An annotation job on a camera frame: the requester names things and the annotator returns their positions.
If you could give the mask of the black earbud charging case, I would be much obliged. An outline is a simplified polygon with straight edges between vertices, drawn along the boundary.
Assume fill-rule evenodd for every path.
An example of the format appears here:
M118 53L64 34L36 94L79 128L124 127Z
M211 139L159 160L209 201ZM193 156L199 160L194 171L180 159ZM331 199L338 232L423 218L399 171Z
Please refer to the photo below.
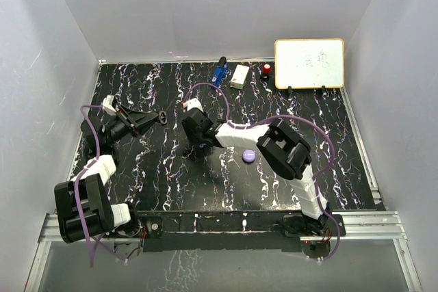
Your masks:
M164 111L159 112L159 116L157 119L161 125L166 125L168 122L166 112L164 112Z

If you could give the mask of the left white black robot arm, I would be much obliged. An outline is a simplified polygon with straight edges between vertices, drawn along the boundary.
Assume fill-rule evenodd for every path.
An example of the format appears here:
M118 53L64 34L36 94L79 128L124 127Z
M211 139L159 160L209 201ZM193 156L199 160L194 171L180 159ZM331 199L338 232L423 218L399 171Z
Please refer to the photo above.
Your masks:
M116 143L128 135L141 137L156 123L165 125L166 113L135 111L122 105L103 108L112 117L107 124L88 116L81 123L87 163L77 176L54 188L60 235L66 243L113 231L132 237L141 229L142 221L133 206L111 204L105 185L119 164Z

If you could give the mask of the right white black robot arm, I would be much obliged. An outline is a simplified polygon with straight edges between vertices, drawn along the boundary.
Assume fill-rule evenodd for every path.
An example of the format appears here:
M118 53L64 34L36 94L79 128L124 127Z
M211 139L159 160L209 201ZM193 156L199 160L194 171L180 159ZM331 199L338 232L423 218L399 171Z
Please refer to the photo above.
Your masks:
M321 235L329 228L329 206L315 182L311 165L311 146L287 119L309 125L326 140L329 161L334 160L334 146L328 135L316 124L297 116L278 115L255 124L236 125L232 122L212 122L201 109L185 111L182 126L191 144L199 148L258 148L271 169L289 182L299 199L302 223L296 232Z

